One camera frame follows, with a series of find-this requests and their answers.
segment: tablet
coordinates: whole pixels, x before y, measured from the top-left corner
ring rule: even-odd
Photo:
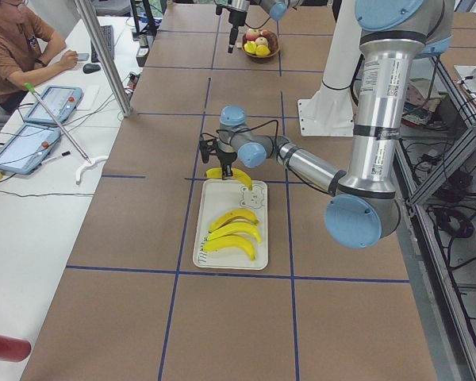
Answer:
[[[0,170],[28,175],[59,140],[58,127],[23,124],[0,149]]]
[[[44,103],[60,123],[64,123],[74,112],[83,98],[83,90],[79,87],[48,86],[40,95]],[[30,111],[23,118],[29,123],[40,125],[56,125],[48,112],[39,103],[35,102]]]

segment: computer mouse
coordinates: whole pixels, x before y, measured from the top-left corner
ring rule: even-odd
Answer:
[[[83,66],[83,73],[85,74],[90,74],[99,70],[101,70],[101,66],[96,63],[85,63],[85,66]]]

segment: red object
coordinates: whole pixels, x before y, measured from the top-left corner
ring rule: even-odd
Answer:
[[[27,340],[0,335],[0,360],[19,362],[28,357],[32,345]]]

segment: blue joint cap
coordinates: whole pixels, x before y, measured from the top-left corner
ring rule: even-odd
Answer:
[[[363,29],[381,32],[410,18],[423,3],[424,0],[356,0],[355,16]]]
[[[245,167],[255,168],[267,159],[267,151],[261,144],[251,141],[238,148],[238,159]]]
[[[381,220],[374,208],[352,194],[337,195],[324,213],[326,229],[349,248],[366,248],[381,238]]]
[[[283,2],[277,2],[274,6],[270,8],[270,13],[268,14],[275,21],[280,20],[284,17],[284,13],[287,11],[287,5]]]
[[[245,123],[246,118],[247,116],[245,115],[244,109],[239,106],[226,106],[221,111],[222,125],[227,125],[230,127],[242,125]]]
[[[450,48],[451,37],[445,38],[444,40],[434,42],[432,44],[427,44],[424,49],[418,53],[415,60],[419,58],[427,58],[432,56],[438,56],[439,54],[443,54]]]

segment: metal frame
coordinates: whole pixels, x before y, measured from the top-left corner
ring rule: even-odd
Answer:
[[[460,0],[455,7],[455,12],[469,12],[475,3],[476,0]]]
[[[95,51],[101,60],[104,73],[106,74],[106,78],[108,79],[115,99],[120,106],[121,112],[123,113],[124,117],[129,117],[132,112],[129,97],[125,93],[123,84],[117,71],[117,67],[115,66],[113,59],[111,58],[111,55],[109,54],[106,47],[104,36],[101,33],[100,25],[98,23],[97,16],[95,15],[95,9],[91,2],[85,0],[75,0],[75,4],[78,8],[79,14],[81,15],[81,19],[86,26],[86,30],[90,34],[90,39],[94,44]]]
[[[456,290],[451,282],[451,277],[444,261],[444,253],[440,251],[440,247],[434,236],[432,220],[423,207],[424,203],[443,184],[446,178],[453,173],[454,170],[459,168],[476,149],[476,112],[455,87],[443,65],[437,65],[436,69],[448,91],[451,101],[454,105],[460,105],[457,106],[458,113],[465,121],[467,130],[453,144],[451,149],[448,150],[443,162],[437,166],[420,186],[417,186],[411,176],[409,165],[405,160],[400,144],[397,144],[395,153],[397,162],[404,176],[407,191],[409,192],[406,205],[410,207],[413,212],[413,217],[416,216],[420,223],[420,228],[427,243],[429,255],[433,267],[435,268],[441,291],[451,311],[451,319],[458,332],[470,372],[476,381],[476,344],[474,343],[470,327],[467,325],[465,312],[457,294],[459,290]]]

